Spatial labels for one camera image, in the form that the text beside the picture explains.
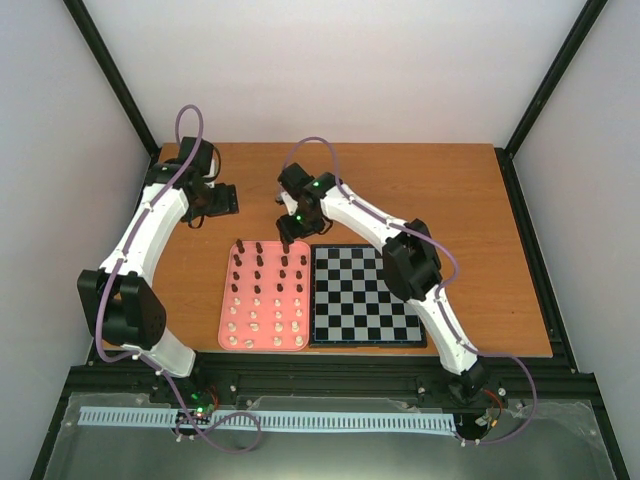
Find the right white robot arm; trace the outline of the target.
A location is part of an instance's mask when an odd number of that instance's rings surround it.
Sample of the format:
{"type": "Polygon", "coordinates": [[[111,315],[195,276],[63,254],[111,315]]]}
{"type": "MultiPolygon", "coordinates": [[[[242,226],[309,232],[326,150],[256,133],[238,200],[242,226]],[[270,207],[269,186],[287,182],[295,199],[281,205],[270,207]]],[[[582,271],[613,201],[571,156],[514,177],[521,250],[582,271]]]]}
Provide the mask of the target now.
{"type": "Polygon", "coordinates": [[[387,289],[416,311],[435,344],[453,400],[464,406],[475,401],[488,373],[449,302],[437,253],[441,245],[426,224],[384,212],[329,172],[314,177],[292,163],[277,182],[278,202],[287,209],[276,221],[281,242],[319,234],[335,222],[366,240],[382,256],[387,289]]]}

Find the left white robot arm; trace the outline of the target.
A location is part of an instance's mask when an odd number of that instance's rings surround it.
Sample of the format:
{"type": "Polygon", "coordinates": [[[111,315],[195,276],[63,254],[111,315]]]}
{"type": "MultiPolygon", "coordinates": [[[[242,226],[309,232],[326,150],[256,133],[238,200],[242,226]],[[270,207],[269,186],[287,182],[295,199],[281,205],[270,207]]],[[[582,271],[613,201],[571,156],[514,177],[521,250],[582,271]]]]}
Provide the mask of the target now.
{"type": "Polygon", "coordinates": [[[152,289],[158,261],[175,227],[198,229],[207,217],[238,212],[236,188],[217,180],[220,153],[197,137],[181,140],[175,158],[146,173],[140,204],[115,249],[96,270],[83,270],[77,289],[89,332],[98,348],[121,347],[144,359],[186,402],[201,400],[208,378],[193,368],[196,353],[167,325],[167,313],[152,289]]]}

